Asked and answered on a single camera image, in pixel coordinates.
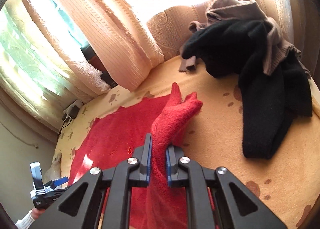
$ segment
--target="lace curtain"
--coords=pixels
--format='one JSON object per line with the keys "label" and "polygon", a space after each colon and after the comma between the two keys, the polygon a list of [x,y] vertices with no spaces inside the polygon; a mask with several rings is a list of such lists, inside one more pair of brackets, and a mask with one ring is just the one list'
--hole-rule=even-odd
{"label": "lace curtain", "polygon": [[76,25],[63,13],[51,0],[7,0],[0,11],[0,102],[53,142],[66,107],[110,90],[80,50],[86,38],[71,33]]}

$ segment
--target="pile of clothes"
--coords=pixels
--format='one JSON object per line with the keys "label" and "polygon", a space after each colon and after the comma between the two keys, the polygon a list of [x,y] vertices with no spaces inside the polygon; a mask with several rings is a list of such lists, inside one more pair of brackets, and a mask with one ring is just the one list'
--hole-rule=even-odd
{"label": "pile of clothes", "polygon": [[243,153],[271,158],[297,115],[312,116],[310,73],[301,52],[282,38],[278,24],[255,0],[214,0],[207,22],[191,22],[180,71],[201,58],[214,78],[239,74],[243,100]]}

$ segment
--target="yellow bedsheet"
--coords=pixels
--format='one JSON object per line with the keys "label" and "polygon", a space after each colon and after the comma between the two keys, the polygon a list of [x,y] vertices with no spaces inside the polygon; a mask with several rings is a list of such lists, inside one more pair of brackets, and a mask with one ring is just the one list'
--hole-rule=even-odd
{"label": "yellow bedsheet", "polygon": [[238,76],[214,79],[202,62],[195,73],[180,73],[179,65],[180,58],[172,58],[153,69],[135,92],[117,86],[84,105],[78,117],[62,130],[56,147],[56,153],[62,152],[62,176],[69,176],[75,150],[96,117],[110,114],[119,106],[134,105],[143,97],[167,95],[176,82],[183,98],[196,91],[204,103],[188,125],[183,144],[186,156],[208,168],[227,167],[289,229],[297,228],[320,193],[320,119],[315,114],[320,112],[316,101],[320,93],[314,82],[310,81],[313,117],[294,120],[271,160],[246,159],[242,154],[243,109]]}

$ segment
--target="red cloth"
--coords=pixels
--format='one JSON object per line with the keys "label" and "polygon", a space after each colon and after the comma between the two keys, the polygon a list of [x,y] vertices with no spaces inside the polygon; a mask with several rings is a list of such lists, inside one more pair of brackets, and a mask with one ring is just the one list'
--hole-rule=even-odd
{"label": "red cloth", "polygon": [[136,105],[97,118],[76,150],[69,184],[93,166],[107,169],[131,157],[134,149],[143,145],[146,133],[151,132],[150,186],[132,189],[130,225],[136,229],[186,228],[185,193],[167,186],[165,150],[170,143],[181,145],[183,126],[202,106],[196,98],[192,93],[181,103],[179,86],[174,83],[170,95],[143,98]]}

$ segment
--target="metal screw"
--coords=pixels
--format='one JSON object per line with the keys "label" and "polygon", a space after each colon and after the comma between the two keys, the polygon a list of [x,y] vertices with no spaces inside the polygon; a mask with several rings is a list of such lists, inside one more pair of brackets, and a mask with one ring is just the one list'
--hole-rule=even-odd
{"label": "metal screw", "polygon": [[93,167],[92,169],[90,169],[90,174],[92,175],[97,175],[100,172],[100,168],[98,167]]}
{"label": "metal screw", "polygon": [[217,172],[220,174],[220,175],[224,175],[225,173],[227,173],[227,169],[223,166],[217,168]]}
{"label": "metal screw", "polygon": [[190,162],[190,158],[188,158],[187,156],[183,156],[180,158],[180,162],[182,164],[188,164]]}
{"label": "metal screw", "polygon": [[130,165],[134,165],[134,164],[136,164],[138,162],[138,160],[135,158],[135,157],[130,157],[130,158],[128,158],[128,163],[130,164]]}

